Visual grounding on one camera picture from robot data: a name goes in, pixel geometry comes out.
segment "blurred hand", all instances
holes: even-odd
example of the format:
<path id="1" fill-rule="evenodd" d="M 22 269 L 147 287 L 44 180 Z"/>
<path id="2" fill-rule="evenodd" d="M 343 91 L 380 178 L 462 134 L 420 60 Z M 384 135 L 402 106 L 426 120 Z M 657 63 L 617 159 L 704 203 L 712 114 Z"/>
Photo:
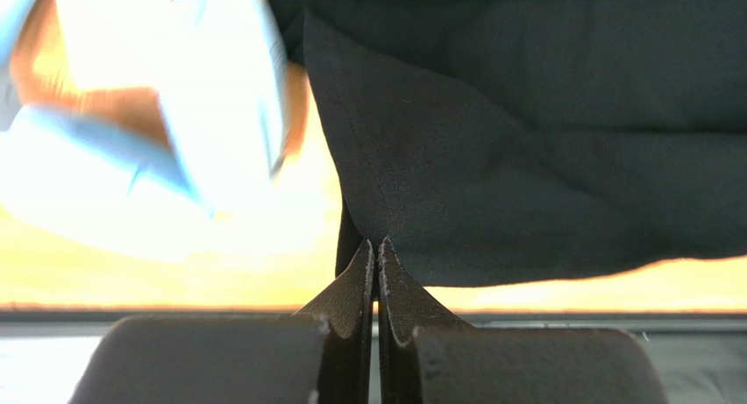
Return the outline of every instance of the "blurred hand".
<path id="1" fill-rule="evenodd" d="M 78 89 L 63 38 L 57 0 L 39 0 L 11 58 L 11 76 L 23 104 L 43 103 L 111 121 L 170 148 L 158 97 L 151 87 Z M 96 35 L 90 35 L 96 43 Z M 105 73 L 106 69 L 94 69 Z M 309 96 L 306 73 L 291 64 L 287 72 L 290 134 L 286 154 L 300 151 L 306 128 Z"/>

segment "wooden surface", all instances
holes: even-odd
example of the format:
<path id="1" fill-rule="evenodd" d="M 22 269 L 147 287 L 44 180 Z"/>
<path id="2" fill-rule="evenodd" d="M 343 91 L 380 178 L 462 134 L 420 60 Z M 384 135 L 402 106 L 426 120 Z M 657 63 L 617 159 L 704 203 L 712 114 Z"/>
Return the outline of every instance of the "wooden surface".
<path id="1" fill-rule="evenodd" d="M 16 77 L 26 79 L 21 84 L 23 100 L 52 100 L 75 110 L 119 117 L 122 110 L 134 113 L 131 99 L 136 98 L 147 111 L 146 119 L 127 115 L 125 123 L 164 139 L 160 118 L 153 114 L 154 94 L 148 90 L 69 94 L 65 88 L 72 86 L 65 83 L 69 72 L 53 7 L 53 0 L 40 4 L 38 22 L 22 43 L 29 55 L 15 56 Z M 196 252 L 179 263 L 133 259 L 45 233 L 0 210 L 0 310 L 290 310 L 314 297 L 332 280 L 340 194 L 317 111 L 299 69 L 292 70 L 290 91 L 294 120 L 300 123 L 294 124 L 300 130 L 290 148 L 296 154 L 282 170 L 279 200 L 272 208 L 221 217 L 220 224 L 233 228 L 232 248 Z M 150 124 L 140 126 L 143 122 Z M 462 311 L 711 312 L 747 311 L 745 286 L 745 259 L 726 259 L 658 263 L 595 280 L 430 291 L 448 307 Z"/>

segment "blue glove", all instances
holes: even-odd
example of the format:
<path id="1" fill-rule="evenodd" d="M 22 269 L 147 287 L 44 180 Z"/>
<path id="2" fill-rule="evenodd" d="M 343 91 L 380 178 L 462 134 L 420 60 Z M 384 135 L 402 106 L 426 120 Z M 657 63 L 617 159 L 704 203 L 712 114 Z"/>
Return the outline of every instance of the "blue glove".
<path id="1" fill-rule="evenodd" d="M 0 204 L 16 218 L 111 252 L 181 261 L 202 207 L 163 147 L 107 122 L 25 106 L 0 133 Z"/>
<path id="2" fill-rule="evenodd" d="M 176 157 L 218 210 L 267 200 L 288 135 L 285 50 L 263 0 L 174 0 L 158 84 Z"/>
<path id="3" fill-rule="evenodd" d="M 11 59 L 18 36 L 36 0 L 0 0 L 0 67 Z"/>

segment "black fabric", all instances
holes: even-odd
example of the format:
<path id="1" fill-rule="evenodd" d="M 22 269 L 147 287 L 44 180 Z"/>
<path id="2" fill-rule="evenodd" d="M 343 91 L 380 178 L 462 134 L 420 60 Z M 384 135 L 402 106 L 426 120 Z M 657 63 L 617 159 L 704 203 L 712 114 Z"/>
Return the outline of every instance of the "black fabric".
<path id="1" fill-rule="evenodd" d="M 666 404 L 636 342 L 611 330 L 426 330 L 423 403 Z"/>
<path id="2" fill-rule="evenodd" d="M 747 253 L 747 0 L 312 0 L 359 232 L 425 285 Z"/>
<path id="3" fill-rule="evenodd" d="M 352 257 L 358 250 L 358 245 L 363 242 L 363 237 L 355 228 L 355 223 L 350 216 L 347 203 L 343 201 L 342 216 L 340 217 L 340 232 L 338 237 L 337 263 L 335 265 L 335 276 L 340 275 L 351 263 Z"/>
<path id="4" fill-rule="evenodd" d="M 267 0 L 285 42 L 288 60 L 303 65 L 303 18 L 309 0 Z"/>

